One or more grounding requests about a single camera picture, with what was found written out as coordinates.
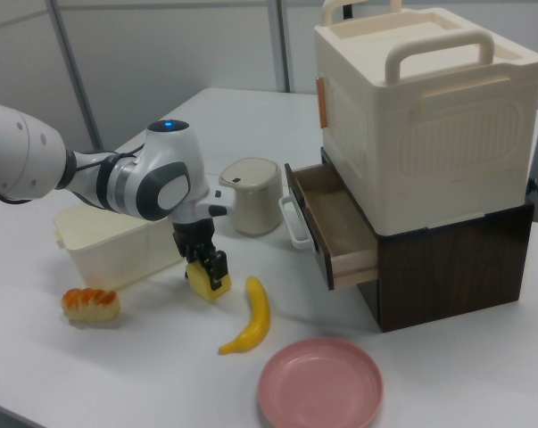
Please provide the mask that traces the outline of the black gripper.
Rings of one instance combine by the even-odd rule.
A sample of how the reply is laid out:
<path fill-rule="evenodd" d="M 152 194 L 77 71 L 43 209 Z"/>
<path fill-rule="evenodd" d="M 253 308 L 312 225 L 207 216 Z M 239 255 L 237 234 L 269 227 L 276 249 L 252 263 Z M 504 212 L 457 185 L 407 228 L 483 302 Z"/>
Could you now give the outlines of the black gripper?
<path fill-rule="evenodd" d="M 212 237 L 215 232 L 211 218 L 193 223 L 173 224 L 173 237 L 179 254 L 186 260 L 185 278 L 192 280 L 197 273 L 196 261 L 207 262 L 210 287 L 219 289 L 223 278 L 228 274 L 227 255 L 224 251 L 215 251 Z"/>

